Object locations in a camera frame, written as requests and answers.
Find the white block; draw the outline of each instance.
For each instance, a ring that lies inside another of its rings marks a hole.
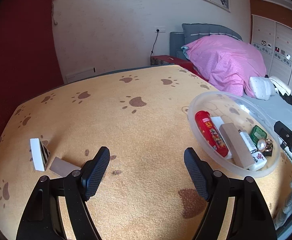
[[[221,136],[221,133],[219,131],[219,128],[222,124],[224,124],[224,121],[222,120],[222,118],[220,116],[216,116],[216,117],[211,117],[210,118],[212,120],[212,123],[214,124],[214,126],[217,128],[220,136]],[[229,150],[229,147],[228,145],[226,144],[227,148],[228,148],[228,154],[225,156],[225,159],[228,160],[228,159],[231,159],[233,157],[233,155],[231,154],[230,150]]]
[[[30,139],[30,149],[36,171],[45,171],[50,152],[39,138]]]
[[[266,157],[263,156],[263,154],[261,152],[255,152],[255,153],[252,153],[251,155],[255,161],[255,164],[252,165],[249,168],[249,170],[258,171],[266,165],[266,163],[267,163]]]

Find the metal screw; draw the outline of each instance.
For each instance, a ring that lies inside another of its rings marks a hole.
[[[222,173],[220,171],[214,171],[214,176],[215,177],[221,177]]]
[[[80,170],[74,170],[72,173],[71,173],[74,177],[77,177],[80,175]]]
[[[247,180],[248,182],[254,182],[254,178],[253,178],[253,177],[250,177],[250,176],[247,176],[247,177],[246,177],[246,180]]]
[[[44,182],[44,181],[46,181],[47,180],[47,176],[46,175],[43,175],[43,176],[41,176],[40,178],[39,178],[39,181],[41,181],[41,182]]]

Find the pillow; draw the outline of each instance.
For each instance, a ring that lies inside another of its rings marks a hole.
[[[242,38],[238,33],[221,25],[208,23],[183,23],[182,27],[184,29],[185,44],[189,44],[197,39],[210,36],[212,34],[228,35],[236,40],[242,41]]]
[[[257,99],[269,100],[270,96],[276,94],[275,87],[269,78],[250,77],[249,87]]]

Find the wooden block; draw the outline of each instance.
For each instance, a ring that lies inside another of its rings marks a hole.
[[[81,168],[77,167],[77,166],[75,166],[67,161],[64,161],[58,157],[55,157],[55,159],[53,160],[49,169],[61,177],[66,177],[72,171],[80,170]]]
[[[248,169],[255,164],[248,147],[233,123],[222,124],[219,130],[237,166]]]

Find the red nightstand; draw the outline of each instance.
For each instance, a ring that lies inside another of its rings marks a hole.
[[[205,81],[208,82],[207,79],[205,79],[203,76],[199,75],[196,70],[194,69],[193,63],[187,60],[183,60],[177,57],[172,57],[169,55],[160,55],[160,56],[152,56],[150,58],[150,63],[152,66],[154,65],[165,65],[165,64],[176,64],[179,65],[186,70],[190,71],[191,73],[199,76],[200,78],[204,79]]]

